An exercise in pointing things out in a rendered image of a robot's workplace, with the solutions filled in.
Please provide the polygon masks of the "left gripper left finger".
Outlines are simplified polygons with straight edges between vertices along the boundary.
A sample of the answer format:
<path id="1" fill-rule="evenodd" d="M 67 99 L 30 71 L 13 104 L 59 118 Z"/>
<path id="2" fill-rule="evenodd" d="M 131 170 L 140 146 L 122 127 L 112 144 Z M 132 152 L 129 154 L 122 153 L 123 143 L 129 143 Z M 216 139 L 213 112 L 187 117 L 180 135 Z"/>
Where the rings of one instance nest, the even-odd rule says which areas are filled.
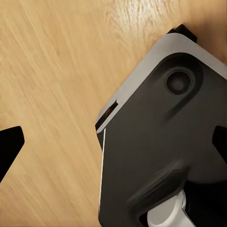
<path id="1" fill-rule="evenodd" d="M 0 183 L 25 143 L 20 126 L 0 131 Z"/>

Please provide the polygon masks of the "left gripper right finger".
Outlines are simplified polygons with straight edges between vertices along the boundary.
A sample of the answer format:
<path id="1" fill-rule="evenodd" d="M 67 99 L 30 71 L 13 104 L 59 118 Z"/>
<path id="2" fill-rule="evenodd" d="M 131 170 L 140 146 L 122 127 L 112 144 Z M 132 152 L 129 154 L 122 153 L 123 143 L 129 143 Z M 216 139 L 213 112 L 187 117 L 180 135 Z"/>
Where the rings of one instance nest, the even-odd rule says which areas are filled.
<path id="1" fill-rule="evenodd" d="M 227 164 L 227 128 L 223 126 L 216 126 L 213 137 L 212 143 L 224 159 Z"/>

